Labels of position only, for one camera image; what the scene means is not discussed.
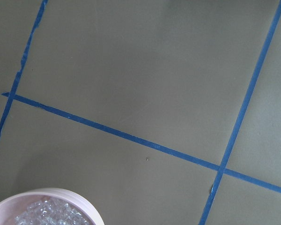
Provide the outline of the clear ice cubes pile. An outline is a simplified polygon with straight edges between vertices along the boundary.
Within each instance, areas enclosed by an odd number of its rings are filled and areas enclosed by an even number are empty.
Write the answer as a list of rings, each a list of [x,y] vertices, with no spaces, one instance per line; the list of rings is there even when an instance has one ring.
[[[55,197],[29,204],[14,218],[16,225],[91,225],[89,218],[74,205]]]

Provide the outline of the pink ice bowl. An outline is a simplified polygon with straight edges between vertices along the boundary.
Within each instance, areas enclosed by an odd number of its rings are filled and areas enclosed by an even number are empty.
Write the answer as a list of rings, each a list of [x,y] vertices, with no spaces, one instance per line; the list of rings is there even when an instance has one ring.
[[[83,212],[93,225],[104,221],[97,209],[83,196],[62,188],[39,188],[13,195],[0,202],[0,225],[13,225],[12,219],[25,211],[28,205],[45,197],[55,197],[70,203]]]

